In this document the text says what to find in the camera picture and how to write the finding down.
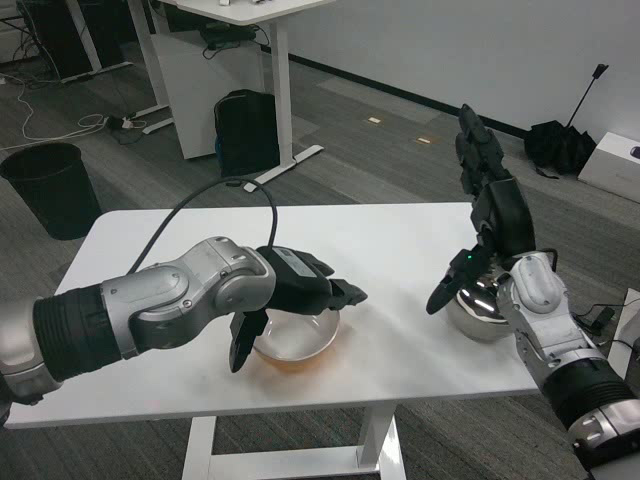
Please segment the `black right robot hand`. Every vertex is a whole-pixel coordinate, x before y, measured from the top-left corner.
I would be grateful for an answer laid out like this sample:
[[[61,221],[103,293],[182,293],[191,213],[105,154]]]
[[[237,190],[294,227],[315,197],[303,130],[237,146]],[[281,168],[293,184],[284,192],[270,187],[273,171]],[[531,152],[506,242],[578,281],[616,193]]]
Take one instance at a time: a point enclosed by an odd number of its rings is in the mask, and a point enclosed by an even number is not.
[[[430,315],[500,262],[536,249],[527,201],[517,179],[502,164],[504,152],[494,132],[467,104],[460,108],[458,120],[456,155],[462,168],[463,191],[473,197],[470,219],[477,243],[451,260],[427,301]]]

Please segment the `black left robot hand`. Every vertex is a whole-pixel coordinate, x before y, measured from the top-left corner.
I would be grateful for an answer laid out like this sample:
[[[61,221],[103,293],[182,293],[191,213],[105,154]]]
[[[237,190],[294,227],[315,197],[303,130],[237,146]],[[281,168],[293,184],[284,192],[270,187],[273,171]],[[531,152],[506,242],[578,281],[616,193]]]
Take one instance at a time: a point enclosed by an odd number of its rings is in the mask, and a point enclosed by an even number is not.
[[[229,366],[233,373],[245,364],[257,337],[268,322],[267,311],[317,315],[339,311],[364,302],[368,295],[359,287],[333,279],[334,270],[308,252],[281,246],[257,249],[275,272],[275,287],[269,301],[255,311],[240,312],[231,322]]]

